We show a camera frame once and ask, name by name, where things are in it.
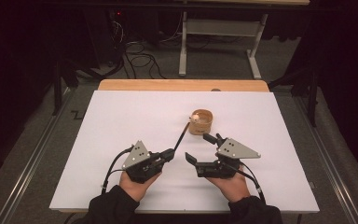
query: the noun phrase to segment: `finger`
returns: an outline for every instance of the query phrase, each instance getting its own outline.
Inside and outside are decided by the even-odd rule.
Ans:
[[[158,178],[161,174],[162,174],[162,172],[159,172],[158,174],[153,175],[150,179],[146,180],[145,183],[146,183],[148,186],[150,186],[151,184],[153,184],[153,183],[157,180],[157,178]]]
[[[213,177],[205,177],[205,179],[209,180],[211,183],[213,183],[215,186],[219,187],[224,179],[221,178],[213,178]]]
[[[121,173],[120,182],[121,182],[121,181],[125,181],[125,180],[127,180],[127,179],[130,179],[130,177],[129,177],[129,175],[128,175],[125,171],[123,171],[123,172]]]

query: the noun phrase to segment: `black cable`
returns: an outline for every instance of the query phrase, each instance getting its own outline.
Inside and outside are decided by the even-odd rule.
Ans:
[[[229,165],[229,164],[227,164],[227,163],[225,163],[225,162],[222,162],[222,164],[225,165],[226,167],[228,167],[228,168],[230,168],[230,169],[236,171],[236,172],[239,173],[240,175],[244,175],[244,176],[248,177],[249,179],[251,179],[251,180],[254,182],[254,184],[255,184],[255,188],[257,189],[258,195],[260,196],[260,200],[261,200],[264,204],[266,204],[266,198],[264,197],[263,190],[261,189],[260,185],[258,184],[258,182],[257,182],[257,180],[256,180],[256,178],[255,178],[255,175],[254,175],[253,172],[249,169],[249,167],[247,167],[245,164],[243,164],[243,162],[241,162],[241,164],[243,164],[243,165],[251,172],[251,174],[252,174],[253,176],[250,176],[250,175],[246,174],[245,172],[243,172],[243,171],[241,171],[241,170],[239,170],[239,169],[237,169],[237,168],[235,168],[235,167],[233,167],[233,166],[231,166],[231,165]]]
[[[129,74],[129,71],[127,71],[126,66],[123,65],[123,68],[124,68],[124,72],[126,73],[127,79],[130,79],[130,74]]]
[[[101,194],[105,194],[106,193],[106,188],[107,188],[107,184],[108,184],[108,179],[109,179],[109,176],[113,173],[112,172],[112,169],[113,169],[113,166],[115,166],[115,163],[116,161],[118,160],[118,158],[120,158],[122,155],[128,153],[128,152],[131,152],[133,146],[123,150],[122,152],[118,153],[118,155],[115,157],[115,159],[112,161],[112,164],[110,164],[110,167],[109,167],[109,170],[107,171],[107,174],[106,174],[106,177],[105,177],[105,180],[103,182],[103,189],[101,191]]]
[[[235,36],[231,40],[225,40],[228,36],[221,36],[221,35],[211,35],[208,36],[212,43],[223,43],[223,44],[232,44],[235,42],[240,42],[245,36]]]
[[[76,213],[72,213],[71,215],[69,215],[69,217],[63,222],[63,224],[67,224],[69,220],[71,220],[71,218],[75,215]]]
[[[128,50],[129,47],[135,46],[135,45],[141,46],[141,49],[138,50],[138,51],[134,51],[134,52],[127,52],[127,50]],[[164,79],[167,79],[165,76],[163,76],[163,75],[161,74],[161,70],[160,70],[160,68],[159,68],[159,66],[158,66],[158,63],[157,63],[156,58],[155,58],[153,55],[151,55],[151,54],[143,53],[144,50],[145,50],[145,46],[144,46],[142,43],[140,43],[140,42],[130,43],[130,44],[128,44],[127,47],[126,47],[126,52],[125,52],[126,58],[127,58],[127,61],[128,61],[129,64],[130,64],[131,68],[132,68],[132,72],[134,73],[135,78],[136,78],[136,74],[135,74],[135,69],[134,69],[134,67],[145,67],[145,66],[151,64],[151,65],[150,65],[150,68],[149,68],[149,71],[148,71],[150,78],[155,79],[155,78],[152,76],[152,72],[151,72],[151,71],[152,71],[153,67],[156,66],[156,68],[158,69],[158,75],[159,75],[160,77],[164,78]],[[148,59],[148,61],[147,61],[146,63],[139,64],[139,65],[137,65],[137,64],[134,63],[135,60],[141,59],[141,58],[146,58],[146,59]]]
[[[159,40],[159,43],[164,43],[164,42],[166,42],[166,41],[170,41],[170,40],[176,39],[176,38],[179,37],[179,36],[182,36],[182,35],[178,35],[179,29],[180,29],[181,24],[182,24],[182,20],[183,20],[183,13],[181,12],[181,13],[180,13],[180,18],[179,18],[178,25],[176,26],[176,30],[175,30],[175,32],[173,33],[173,35],[172,35],[171,37],[169,37],[168,39]]]
[[[114,171],[110,172],[109,175],[111,175],[112,173],[117,172],[117,171],[124,171],[124,170],[123,169],[114,170]]]
[[[164,46],[167,46],[167,47],[177,47],[177,46],[181,46],[182,45],[182,39],[178,38],[178,37],[181,37],[181,35],[178,35],[177,37],[175,38],[172,38],[170,40],[166,40],[164,42],[160,42],[159,44],[160,45],[164,45]]]
[[[211,43],[211,39],[210,39],[210,38],[206,38],[206,40],[207,40],[206,44],[202,45],[201,47],[192,47],[192,46],[190,46],[190,45],[188,44],[189,41],[186,41],[186,42],[187,42],[186,46],[187,46],[188,48],[190,48],[190,49],[203,49],[203,48],[205,48],[206,46],[208,46],[208,45]]]
[[[112,70],[110,70],[109,72],[103,74],[102,77],[107,78],[109,76],[112,76],[114,73],[118,72],[123,66],[124,66],[124,60],[123,60],[123,58],[120,58],[118,60],[116,67],[113,68]]]

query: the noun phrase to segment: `white table surface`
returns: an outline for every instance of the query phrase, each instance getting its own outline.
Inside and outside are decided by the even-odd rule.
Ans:
[[[244,91],[94,92],[50,209],[87,211],[90,200],[101,194],[106,172],[120,151],[138,140],[152,152],[174,147],[189,116],[200,108],[213,113],[212,135],[231,137],[261,154],[260,159],[242,161],[254,172],[267,204],[284,213],[319,211],[273,93]],[[228,212],[220,190],[198,178],[185,159],[188,152],[198,161],[214,161],[215,150],[216,145],[187,132],[136,212]],[[119,176],[110,176],[108,189]],[[251,180],[248,186],[258,196]]]

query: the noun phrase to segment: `desk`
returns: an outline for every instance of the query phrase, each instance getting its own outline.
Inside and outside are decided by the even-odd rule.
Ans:
[[[262,4],[262,5],[287,5],[306,6],[310,0],[185,0],[187,2],[219,2],[235,4]],[[179,58],[179,76],[186,76],[187,65],[187,34],[193,35],[231,35],[247,36],[254,38],[251,49],[246,50],[246,55],[251,66],[254,79],[261,79],[260,71],[255,60],[255,53],[266,26],[268,14],[263,14],[260,21],[219,21],[219,20],[198,20],[188,19],[187,12],[183,12],[182,22],[182,47]]]
[[[286,213],[319,211],[274,95],[263,81],[182,79],[102,81],[89,103],[50,209],[87,211],[90,200],[101,193],[105,173],[118,152],[137,140],[152,152],[174,147],[188,116],[198,108],[213,112],[211,134],[232,137],[261,154],[261,159],[242,161],[255,173],[268,204]],[[215,146],[187,133],[137,213],[229,211],[219,189],[197,177],[185,152],[199,161],[215,160]],[[115,167],[125,159],[120,158]],[[111,175],[108,188],[118,179],[119,174]],[[249,188],[257,195],[251,181]]]

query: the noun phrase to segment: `gray carpet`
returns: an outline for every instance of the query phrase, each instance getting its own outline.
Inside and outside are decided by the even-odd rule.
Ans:
[[[247,40],[234,43],[216,41],[202,49],[197,49],[204,43],[199,40],[192,42],[191,47],[193,48],[188,51],[187,76],[185,78],[252,79],[249,64],[244,58],[244,50],[238,47],[247,43]],[[296,44],[297,41],[281,43],[277,39],[261,42],[256,59],[264,80],[269,82],[283,75]],[[129,51],[136,51],[134,48],[140,48],[140,46],[133,46]],[[179,78],[177,75],[179,47],[175,46],[173,42],[169,46],[161,45],[159,48],[146,46],[145,52],[154,55],[163,76]],[[142,65],[147,63],[147,60],[147,58],[142,58],[133,62]],[[133,77],[133,72],[128,63],[126,63],[126,70],[130,77]],[[152,68],[152,77],[158,78],[157,71],[156,66]],[[137,67],[135,72],[138,78],[150,78],[148,66]],[[124,69],[121,69],[110,78],[127,78],[127,74]],[[33,156],[34,150],[38,146],[40,147],[38,142],[41,140],[43,131],[48,127],[51,119],[57,119],[55,128],[51,131],[51,135],[43,147],[41,160],[36,162],[37,169],[34,173],[31,173],[31,181],[21,195],[18,204],[15,204],[16,209],[13,210],[12,214],[8,214],[7,220],[9,221],[7,223],[63,223],[68,217],[68,214],[49,210],[48,206],[81,125],[81,119],[74,119],[76,114],[74,111],[77,111],[77,115],[82,117],[93,91],[98,87],[98,82],[94,80],[84,78],[79,80],[79,87],[66,94],[68,96],[67,104],[62,109],[59,118],[51,116],[53,91],[48,92],[44,103],[29,118],[17,144],[7,156],[5,164],[0,170],[0,211],[4,208],[7,198],[16,186],[22,170]],[[356,218],[350,218],[342,200],[337,196],[337,188],[332,184],[334,181],[329,174],[329,167],[326,167],[318,142],[315,141],[314,133],[312,133],[316,131],[321,136],[324,146],[328,149],[328,154],[337,168],[339,177],[341,177],[358,210],[358,164],[339,134],[337,125],[328,111],[328,105],[324,101],[323,94],[319,91],[319,104],[316,108],[318,127],[310,129],[309,124],[304,119],[304,112],[298,103],[298,101],[302,102],[302,99],[293,98],[288,90],[288,87],[279,87],[274,92],[296,147],[297,155],[303,165],[307,179],[313,186],[312,191],[321,209],[319,213],[304,215],[301,223],[358,223],[358,221],[353,222]],[[155,220],[154,222],[167,223],[165,222],[167,220],[171,219],[159,217],[158,221]],[[208,223],[217,223],[220,219],[217,218],[215,221],[204,220],[208,220]],[[297,223],[297,215],[284,214],[283,221],[284,223]]]

